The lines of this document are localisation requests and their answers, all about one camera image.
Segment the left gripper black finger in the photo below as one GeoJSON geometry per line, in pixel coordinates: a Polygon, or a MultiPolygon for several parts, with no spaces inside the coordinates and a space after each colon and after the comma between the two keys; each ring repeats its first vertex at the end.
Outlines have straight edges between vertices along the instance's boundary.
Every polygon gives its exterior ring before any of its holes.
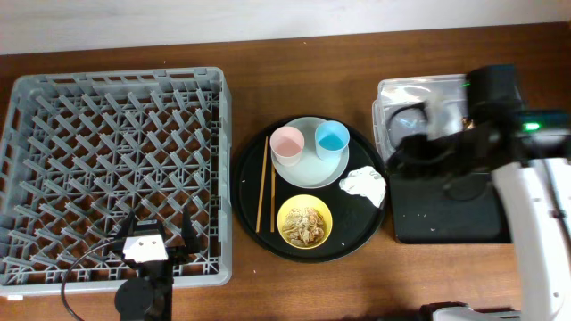
{"type": "Polygon", "coordinates": [[[116,240],[124,240],[133,234],[133,229],[136,224],[136,215],[132,210],[128,216],[120,224],[120,230],[115,235],[116,240]]]}
{"type": "Polygon", "coordinates": [[[188,256],[200,251],[200,240],[194,230],[187,206],[183,208],[182,214],[181,237],[184,241],[183,253],[188,256]]]}

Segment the peanut shells and rice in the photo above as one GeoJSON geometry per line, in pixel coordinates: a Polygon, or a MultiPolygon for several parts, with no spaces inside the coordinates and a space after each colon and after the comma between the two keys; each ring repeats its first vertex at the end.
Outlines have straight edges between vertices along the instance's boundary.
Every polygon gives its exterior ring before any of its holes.
{"type": "Polygon", "coordinates": [[[326,223],[314,208],[293,208],[285,216],[282,233],[292,245],[308,248],[325,237],[326,223]]]}

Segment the yellow plastic bowl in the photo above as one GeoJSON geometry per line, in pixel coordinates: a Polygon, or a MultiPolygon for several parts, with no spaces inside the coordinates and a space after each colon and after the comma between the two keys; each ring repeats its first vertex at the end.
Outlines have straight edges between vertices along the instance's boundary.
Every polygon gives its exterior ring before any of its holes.
{"type": "Polygon", "coordinates": [[[299,195],[293,196],[293,197],[289,198],[288,200],[286,200],[282,204],[282,206],[280,207],[280,209],[277,213],[277,230],[278,230],[279,234],[281,235],[281,237],[289,245],[292,245],[294,248],[301,249],[301,250],[314,249],[314,248],[318,248],[321,244],[323,244],[327,240],[327,238],[330,236],[330,234],[333,230],[333,216],[332,216],[332,213],[331,213],[330,209],[328,208],[328,206],[323,201],[321,201],[318,197],[313,196],[313,195],[309,195],[309,194],[299,194],[299,195]],[[314,208],[316,211],[318,211],[326,223],[324,239],[321,242],[319,242],[319,243],[317,243],[311,247],[308,247],[308,248],[302,248],[302,247],[298,247],[298,246],[290,244],[286,240],[286,237],[284,236],[284,234],[282,233],[282,228],[285,224],[287,213],[293,208],[305,208],[305,207],[311,207],[311,208],[314,208]]]}

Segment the white paper napkin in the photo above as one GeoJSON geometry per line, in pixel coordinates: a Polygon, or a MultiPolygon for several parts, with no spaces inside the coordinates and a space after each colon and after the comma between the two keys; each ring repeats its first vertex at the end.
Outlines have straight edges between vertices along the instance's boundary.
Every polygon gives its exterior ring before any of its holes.
{"type": "Polygon", "coordinates": [[[372,166],[365,166],[349,172],[339,182],[340,188],[350,195],[367,198],[379,208],[386,195],[386,181],[372,166]]]}

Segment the pink plastic cup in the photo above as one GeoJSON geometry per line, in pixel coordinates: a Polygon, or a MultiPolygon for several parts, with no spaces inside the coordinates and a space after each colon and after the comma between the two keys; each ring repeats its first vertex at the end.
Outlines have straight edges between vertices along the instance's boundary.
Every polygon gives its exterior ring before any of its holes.
{"type": "Polygon", "coordinates": [[[301,159],[305,139],[299,129],[283,126],[272,133],[269,144],[276,160],[285,167],[291,167],[301,159]]]}

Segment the light blue plastic cup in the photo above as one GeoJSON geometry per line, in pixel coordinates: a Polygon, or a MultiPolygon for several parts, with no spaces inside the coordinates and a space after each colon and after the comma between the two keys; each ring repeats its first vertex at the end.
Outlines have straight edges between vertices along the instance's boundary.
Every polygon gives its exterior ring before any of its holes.
{"type": "Polygon", "coordinates": [[[340,158],[349,141],[349,130],[336,120],[322,122],[315,131],[316,153],[323,161],[340,158]]]}

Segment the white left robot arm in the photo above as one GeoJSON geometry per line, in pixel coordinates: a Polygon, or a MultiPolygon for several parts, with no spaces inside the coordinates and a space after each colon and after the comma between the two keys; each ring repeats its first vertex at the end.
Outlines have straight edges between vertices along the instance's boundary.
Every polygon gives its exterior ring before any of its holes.
{"type": "Polygon", "coordinates": [[[120,243],[121,260],[137,272],[125,281],[114,298],[121,320],[170,320],[172,318],[173,269],[190,261],[201,250],[188,209],[183,209],[182,245],[167,246],[165,229],[158,220],[137,221],[128,214],[114,239],[120,243]]]}

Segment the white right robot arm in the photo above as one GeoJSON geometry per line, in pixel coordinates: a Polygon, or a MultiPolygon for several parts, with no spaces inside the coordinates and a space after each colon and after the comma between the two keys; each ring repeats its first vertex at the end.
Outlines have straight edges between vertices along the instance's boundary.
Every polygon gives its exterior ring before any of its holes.
{"type": "Polygon", "coordinates": [[[531,110],[512,65],[380,82],[373,105],[396,238],[512,243],[522,308],[570,317],[570,116],[531,110]]]}

